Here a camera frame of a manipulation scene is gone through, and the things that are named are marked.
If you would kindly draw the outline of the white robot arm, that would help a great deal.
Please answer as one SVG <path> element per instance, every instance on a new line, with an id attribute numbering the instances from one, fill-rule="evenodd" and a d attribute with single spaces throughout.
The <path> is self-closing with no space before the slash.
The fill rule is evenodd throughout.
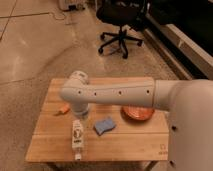
<path id="1" fill-rule="evenodd" d="M 169 113 L 167 171 L 213 171 L 213 80 L 144 80 L 91 84 L 82 71 L 73 72 L 60 90 L 73 112 L 89 105 L 142 107 Z"/>

